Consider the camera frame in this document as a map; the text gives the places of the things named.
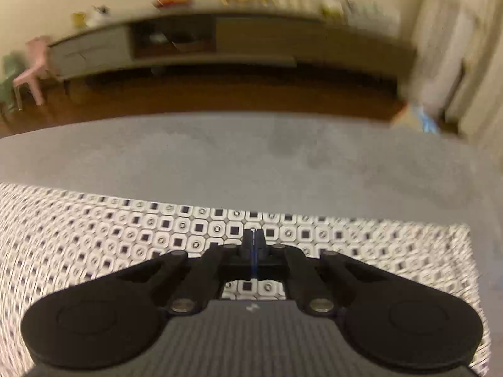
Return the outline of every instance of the cabinet leg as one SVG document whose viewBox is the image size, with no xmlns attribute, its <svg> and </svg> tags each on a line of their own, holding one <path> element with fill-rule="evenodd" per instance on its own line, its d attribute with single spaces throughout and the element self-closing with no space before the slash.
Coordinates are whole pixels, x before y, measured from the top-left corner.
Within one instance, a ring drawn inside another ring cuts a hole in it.
<svg viewBox="0 0 503 377">
<path fill-rule="evenodd" d="M 63 90 L 66 96 L 70 96 L 70 81 L 63 81 Z"/>
</svg>

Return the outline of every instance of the gray tabletop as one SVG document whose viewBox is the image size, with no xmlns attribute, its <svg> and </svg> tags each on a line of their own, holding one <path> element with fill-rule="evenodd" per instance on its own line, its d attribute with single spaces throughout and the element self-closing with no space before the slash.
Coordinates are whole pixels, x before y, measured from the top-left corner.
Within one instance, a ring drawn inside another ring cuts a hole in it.
<svg viewBox="0 0 503 377">
<path fill-rule="evenodd" d="M 348 120 L 157 115 L 0 140 L 0 181 L 238 210 L 466 222 L 503 375 L 503 183 L 458 141 Z"/>
</svg>

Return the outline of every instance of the green chair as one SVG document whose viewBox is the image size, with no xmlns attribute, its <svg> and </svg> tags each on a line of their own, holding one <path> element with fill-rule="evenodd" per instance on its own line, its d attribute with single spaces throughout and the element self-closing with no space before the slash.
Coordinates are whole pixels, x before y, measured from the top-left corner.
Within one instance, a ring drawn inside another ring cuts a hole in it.
<svg viewBox="0 0 503 377">
<path fill-rule="evenodd" d="M 0 103 L 5 102 L 9 111 L 14 110 L 16 102 L 12 95 L 12 81 L 26 70 L 23 55 L 20 52 L 12 51 L 3 57 L 3 71 L 5 77 L 0 81 Z"/>
</svg>

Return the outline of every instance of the pink chair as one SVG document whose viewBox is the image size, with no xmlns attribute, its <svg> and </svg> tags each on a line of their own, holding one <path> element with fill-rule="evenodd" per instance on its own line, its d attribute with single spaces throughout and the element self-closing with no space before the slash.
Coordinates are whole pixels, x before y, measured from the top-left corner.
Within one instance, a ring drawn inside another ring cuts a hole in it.
<svg viewBox="0 0 503 377">
<path fill-rule="evenodd" d="M 37 76 L 45 72 L 50 72 L 49 69 L 49 37 L 41 36 L 26 42 L 28 48 L 28 59 L 30 61 L 30 68 L 16 77 L 12 85 L 16 93 L 16 100 L 18 109 L 23 109 L 21 95 L 19 95 L 19 87 L 27 83 L 30 87 L 35 103 L 40 106 L 44 104 L 44 96 L 40 90 L 40 83 Z"/>
</svg>

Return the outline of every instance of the cabinet drawer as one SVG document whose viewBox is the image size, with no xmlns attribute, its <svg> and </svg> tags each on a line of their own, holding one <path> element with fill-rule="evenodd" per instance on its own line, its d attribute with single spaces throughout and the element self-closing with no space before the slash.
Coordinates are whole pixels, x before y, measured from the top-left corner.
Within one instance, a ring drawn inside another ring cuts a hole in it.
<svg viewBox="0 0 503 377">
<path fill-rule="evenodd" d="M 329 65 L 406 79 L 415 58 L 416 50 L 403 41 L 342 27 L 328 29 L 326 61 Z"/>
<path fill-rule="evenodd" d="M 68 54 L 75 54 L 80 50 L 80 39 L 73 38 L 71 40 L 66 40 L 60 42 L 57 45 L 51 47 L 51 53 L 54 56 L 63 56 Z"/>
<path fill-rule="evenodd" d="M 321 61 L 326 30 L 306 20 L 277 18 L 219 18 L 217 52 L 288 56 L 303 61 Z"/>
<path fill-rule="evenodd" d="M 128 55 L 124 50 L 110 45 L 82 51 L 82 57 L 86 61 L 87 68 L 102 68 L 107 65 L 113 67 L 128 61 Z"/>
<path fill-rule="evenodd" d="M 51 61 L 58 75 L 63 78 L 69 75 L 81 74 L 86 70 L 86 61 L 81 54 L 53 52 Z"/>
<path fill-rule="evenodd" d="M 79 38 L 80 48 L 83 50 L 101 49 L 104 46 L 113 46 L 118 51 L 127 52 L 128 50 L 128 32 L 127 28 L 122 25 L 90 32 Z"/>
</svg>

